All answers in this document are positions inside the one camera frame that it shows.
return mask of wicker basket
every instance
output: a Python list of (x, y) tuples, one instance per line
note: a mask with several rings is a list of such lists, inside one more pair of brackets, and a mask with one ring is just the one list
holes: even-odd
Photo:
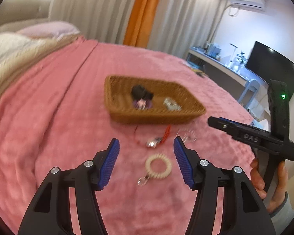
[[(133, 107), (132, 87), (142, 85), (154, 93), (153, 107)], [(105, 105), (114, 121), (125, 124), (184, 124), (206, 113), (205, 107), (183, 86), (174, 82), (111, 75), (105, 79)], [(174, 99), (181, 111), (167, 110), (163, 101)]]

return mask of chair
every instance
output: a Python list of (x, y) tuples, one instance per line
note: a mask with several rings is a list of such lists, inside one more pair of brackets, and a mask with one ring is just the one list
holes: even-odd
[(250, 98), (250, 100), (248, 101), (247, 104), (243, 105), (243, 107), (246, 109), (247, 107), (249, 107), (249, 105), (251, 104), (251, 102), (255, 98), (256, 94), (258, 93), (259, 88), (260, 88), (260, 83), (257, 80), (253, 79), (250, 82), (247, 82), (246, 85), (245, 85), (245, 90), (243, 91), (243, 93), (241, 94), (241, 96), (237, 100), (237, 102), (241, 103), (243, 98), (247, 94), (248, 90), (252, 91), (254, 93), (253, 96)]

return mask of black tv screen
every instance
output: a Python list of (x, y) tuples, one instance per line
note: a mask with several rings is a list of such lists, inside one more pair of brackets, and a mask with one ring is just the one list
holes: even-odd
[(285, 56), (260, 42), (255, 42), (246, 68), (267, 83), (270, 83), (270, 80), (286, 83), (291, 99), (294, 93), (294, 63)]

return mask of metal bolt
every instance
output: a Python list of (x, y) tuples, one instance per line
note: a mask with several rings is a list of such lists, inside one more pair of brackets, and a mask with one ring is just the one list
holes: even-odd
[(209, 162), (207, 160), (200, 160), (200, 165), (201, 166), (208, 166)]
[(236, 173), (241, 173), (241, 172), (242, 172), (242, 168), (236, 166), (236, 167), (234, 167), (234, 171), (235, 171)]
[(93, 166), (93, 162), (92, 161), (86, 161), (86, 162), (84, 162), (84, 166), (85, 167), (91, 167), (91, 166)]
[(56, 174), (58, 172), (59, 172), (59, 168), (58, 167), (54, 167), (54, 168), (51, 169), (51, 173), (52, 174)]

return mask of sleeve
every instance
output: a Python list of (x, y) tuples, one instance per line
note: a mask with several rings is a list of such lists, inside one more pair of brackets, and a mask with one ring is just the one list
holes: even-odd
[(294, 218), (294, 210), (287, 192), (283, 203), (270, 214), (270, 217), (277, 235), (280, 235)]

